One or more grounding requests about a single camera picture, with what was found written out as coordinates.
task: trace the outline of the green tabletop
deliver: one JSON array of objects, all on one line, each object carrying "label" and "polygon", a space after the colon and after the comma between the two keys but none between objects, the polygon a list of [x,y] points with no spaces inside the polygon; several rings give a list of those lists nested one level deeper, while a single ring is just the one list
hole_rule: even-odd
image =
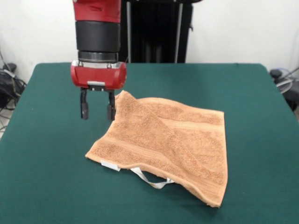
[{"label": "green tabletop", "polygon": [[80,119],[70,64],[40,64],[0,142],[1,224],[299,223],[299,125],[258,64],[130,64],[125,90],[225,112],[228,186],[210,208],[84,157],[108,129],[107,93]]}]

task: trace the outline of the towel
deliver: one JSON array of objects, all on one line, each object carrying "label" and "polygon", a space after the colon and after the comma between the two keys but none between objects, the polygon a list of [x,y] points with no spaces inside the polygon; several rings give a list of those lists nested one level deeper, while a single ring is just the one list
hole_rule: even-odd
[{"label": "towel", "polygon": [[171,179],[220,207],[228,182],[224,113],[126,91],[115,100],[115,121],[86,157]]}]

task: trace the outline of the wire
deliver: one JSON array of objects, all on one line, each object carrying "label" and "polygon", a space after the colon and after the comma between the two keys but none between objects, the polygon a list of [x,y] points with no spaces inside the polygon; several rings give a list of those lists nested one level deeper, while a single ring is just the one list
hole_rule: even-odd
[{"label": "wire", "polygon": [[298,78],[298,79],[289,79],[289,78],[288,78],[287,80],[285,80],[285,81],[283,81],[283,82],[280,82],[280,83],[276,84],[276,87],[280,87],[280,86],[289,84],[288,87],[286,87],[286,88],[283,89],[283,90],[280,90],[280,93],[281,93],[281,94],[284,94],[284,93],[288,92],[288,91],[293,87],[293,83],[294,83],[294,82],[299,82],[299,78]]},{"label": "wire", "polygon": [[2,131],[3,129],[5,129],[6,127],[7,127],[7,125],[3,126],[2,128],[0,128],[0,131]]},{"label": "wire", "polygon": [[280,91],[281,94],[284,94],[288,92],[293,87],[293,83],[290,83],[288,87],[286,87],[284,90]]},{"label": "wire", "polygon": [[3,58],[3,55],[2,55],[2,53],[1,53],[1,47],[0,47],[0,57],[1,57],[1,60],[3,61],[4,65],[8,68],[9,71],[11,71],[9,65],[6,64],[6,62],[5,62],[4,58]]},{"label": "wire", "polygon": [[276,68],[276,70],[280,70],[280,71],[286,71],[287,73],[290,73],[290,70],[285,69],[285,68]]},{"label": "wire", "polygon": [[0,117],[5,118],[5,119],[10,119],[9,117],[3,116],[2,114],[0,114]]},{"label": "wire", "polygon": [[284,78],[286,78],[286,77],[288,77],[288,76],[294,74],[294,73],[295,73],[296,71],[298,71],[298,70],[299,70],[299,67],[295,68],[293,71],[289,72],[288,74],[286,74],[286,75],[280,77],[278,80],[284,79]]}]

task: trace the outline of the towel tag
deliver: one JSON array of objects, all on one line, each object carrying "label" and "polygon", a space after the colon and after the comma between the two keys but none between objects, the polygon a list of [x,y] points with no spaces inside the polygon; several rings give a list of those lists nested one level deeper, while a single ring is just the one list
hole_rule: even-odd
[{"label": "towel tag", "polygon": [[108,167],[110,169],[114,169],[116,171],[120,171],[120,168],[117,165],[110,163],[110,162],[105,162],[105,161],[101,160],[101,165],[104,167]]},{"label": "towel tag", "polygon": [[143,174],[143,172],[140,170],[139,167],[132,168],[131,171],[136,173],[141,179],[143,179],[146,183],[148,183],[150,186],[152,186],[156,189],[162,189],[166,184],[174,183],[174,181],[169,178],[167,178],[167,180],[165,182],[161,182],[161,183],[149,182],[149,180],[146,178],[146,176]]}]

